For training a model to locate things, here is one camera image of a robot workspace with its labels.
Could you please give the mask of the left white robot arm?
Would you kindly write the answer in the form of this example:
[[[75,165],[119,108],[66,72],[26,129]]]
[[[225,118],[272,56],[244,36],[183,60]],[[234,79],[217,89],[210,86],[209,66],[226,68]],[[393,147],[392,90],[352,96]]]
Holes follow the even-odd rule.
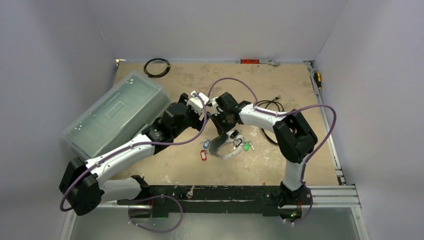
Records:
[[[91,159],[72,159],[59,184],[63,194],[60,211],[74,211],[83,216],[102,202],[129,199],[138,205],[146,203],[149,191],[141,185],[141,177],[129,177],[117,183],[111,178],[167,147],[196,140],[206,127],[209,104],[209,97],[201,92],[193,91],[191,96],[182,94],[180,101],[168,107],[162,117],[123,145]]]

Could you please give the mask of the black key fob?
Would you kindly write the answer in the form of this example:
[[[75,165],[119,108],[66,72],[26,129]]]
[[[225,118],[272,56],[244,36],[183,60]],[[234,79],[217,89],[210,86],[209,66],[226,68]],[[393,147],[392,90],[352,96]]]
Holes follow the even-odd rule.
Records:
[[[236,129],[236,130],[234,130],[230,135],[229,135],[229,137],[230,137],[230,139],[234,139],[234,138],[236,138],[237,136],[239,135],[239,131]]]

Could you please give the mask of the silver key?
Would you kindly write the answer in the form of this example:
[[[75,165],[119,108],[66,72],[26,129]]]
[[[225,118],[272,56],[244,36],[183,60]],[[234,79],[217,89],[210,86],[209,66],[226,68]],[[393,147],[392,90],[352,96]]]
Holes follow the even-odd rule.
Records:
[[[186,193],[186,197],[188,199],[191,199],[194,196],[194,189],[195,189],[195,186],[192,185],[191,188],[190,188],[190,190]]]

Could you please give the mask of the green key tag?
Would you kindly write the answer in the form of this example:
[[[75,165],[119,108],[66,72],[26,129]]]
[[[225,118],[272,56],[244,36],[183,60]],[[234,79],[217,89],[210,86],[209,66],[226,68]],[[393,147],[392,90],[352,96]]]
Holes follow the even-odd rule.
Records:
[[[252,143],[251,141],[246,141],[246,142],[244,143],[244,145],[243,145],[243,150],[244,150],[245,152],[248,152],[248,151],[254,151],[254,150],[255,150],[255,148],[254,148],[254,146],[253,146],[253,143]]]

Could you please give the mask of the blue key tag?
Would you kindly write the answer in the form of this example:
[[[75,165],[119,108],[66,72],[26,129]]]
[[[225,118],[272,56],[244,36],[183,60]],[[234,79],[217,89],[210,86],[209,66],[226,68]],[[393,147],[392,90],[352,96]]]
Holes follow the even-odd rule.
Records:
[[[209,148],[209,146],[210,146],[210,143],[211,143],[211,141],[209,140],[209,139],[207,139],[207,140],[204,140],[203,142],[202,142],[202,147],[203,147],[203,149],[208,149]]]

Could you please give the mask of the red key tag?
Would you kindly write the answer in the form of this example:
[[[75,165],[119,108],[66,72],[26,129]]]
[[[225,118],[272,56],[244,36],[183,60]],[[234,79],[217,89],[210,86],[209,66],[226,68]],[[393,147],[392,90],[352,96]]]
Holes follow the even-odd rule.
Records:
[[[200,151],[200,158],[204,162],[207,160],[207,151],[206,150],[201,150]]]

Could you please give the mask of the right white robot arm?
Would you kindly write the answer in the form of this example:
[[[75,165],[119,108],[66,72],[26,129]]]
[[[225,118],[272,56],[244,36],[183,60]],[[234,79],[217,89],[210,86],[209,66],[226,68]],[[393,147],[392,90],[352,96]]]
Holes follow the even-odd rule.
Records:
[[[305,164],[318,143],[317,135],[302,113],[299,110],[272,111],[245,100],[237,102],[228,92],[210,99],[207,106],[212,108],[209,117],[220,135],[236,125],[255,126],[275,135],[277,146],[286,160],[280,196],[288,204],[298,200],[306,188]]]

